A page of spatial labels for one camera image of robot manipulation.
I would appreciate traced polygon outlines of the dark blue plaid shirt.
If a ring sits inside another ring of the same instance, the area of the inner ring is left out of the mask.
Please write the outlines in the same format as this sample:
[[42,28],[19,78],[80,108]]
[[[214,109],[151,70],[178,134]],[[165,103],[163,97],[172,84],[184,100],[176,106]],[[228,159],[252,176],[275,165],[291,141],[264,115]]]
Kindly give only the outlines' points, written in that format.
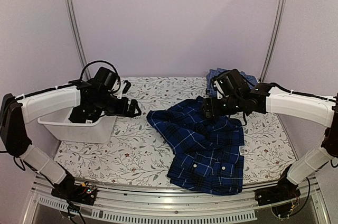
[[227,116],[206,118],[203,102],[198,96],[146,116],[173,151],[167,177],[171,184],[191,191],[238,194],[243,188],[242,123]]

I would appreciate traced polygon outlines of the white plastic bin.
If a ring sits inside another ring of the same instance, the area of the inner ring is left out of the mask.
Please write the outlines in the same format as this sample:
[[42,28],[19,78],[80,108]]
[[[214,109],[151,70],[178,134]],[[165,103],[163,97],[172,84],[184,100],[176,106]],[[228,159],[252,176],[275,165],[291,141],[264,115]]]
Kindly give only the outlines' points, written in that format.
[[37,119],[58,140],[103,144],[110,140],[116,116],[103,116],[94,123],[72,123],[71,108],[55,111]]

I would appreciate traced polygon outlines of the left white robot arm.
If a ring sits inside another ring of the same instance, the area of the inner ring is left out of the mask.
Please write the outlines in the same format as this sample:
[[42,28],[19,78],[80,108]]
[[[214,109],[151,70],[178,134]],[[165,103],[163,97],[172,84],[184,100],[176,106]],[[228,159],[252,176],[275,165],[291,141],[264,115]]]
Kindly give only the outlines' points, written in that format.
[[7,94],[1,107],[1,139],[6,151],[58,184],[58,191],[73,200],[79,192],[69,181],[72,176],[34,145],[27,126],[40,124],[59,141],[105,143],[118,116],[141,115],[137,101],[123,94],[123,90],[114,95],[108,90],[70,86],[18,97]]

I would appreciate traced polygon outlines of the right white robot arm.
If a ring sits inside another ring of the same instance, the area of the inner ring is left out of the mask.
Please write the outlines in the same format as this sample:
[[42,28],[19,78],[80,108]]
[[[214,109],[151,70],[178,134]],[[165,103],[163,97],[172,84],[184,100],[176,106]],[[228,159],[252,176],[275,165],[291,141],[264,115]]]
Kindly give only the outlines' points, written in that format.
[[337,97],[300,94],[275,83],[259,83],[253,88],[246,84],[235,88],[217,83],[216,87],[219,95],[203,102],[207,118],[272,113],[312,121],[326,128],[323,141],[284,171],[273,190],[278,201],[284,201],[306,177],[337,158]]

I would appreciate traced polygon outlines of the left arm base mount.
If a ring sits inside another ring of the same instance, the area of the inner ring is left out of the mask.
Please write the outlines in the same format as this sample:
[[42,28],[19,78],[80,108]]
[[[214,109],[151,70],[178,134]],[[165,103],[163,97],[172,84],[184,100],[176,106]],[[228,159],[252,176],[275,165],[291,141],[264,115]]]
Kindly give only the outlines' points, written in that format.
[[64,180],[60,184],[55,184],[51,195],[60,199],[72,202],[94,205],[97,196],[97,187],[88,182],[75,184],[74,180]]

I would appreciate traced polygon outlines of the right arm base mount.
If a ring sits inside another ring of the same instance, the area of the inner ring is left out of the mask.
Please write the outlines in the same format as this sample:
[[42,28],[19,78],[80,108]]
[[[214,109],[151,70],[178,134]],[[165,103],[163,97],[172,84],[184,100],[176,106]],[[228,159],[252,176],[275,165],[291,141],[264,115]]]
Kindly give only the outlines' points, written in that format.
[[255,200],[258,205],[270,205],[272,213],[279,219],[292,215],[299,205],[300,196],[298,186],[288,183],[255,190]]

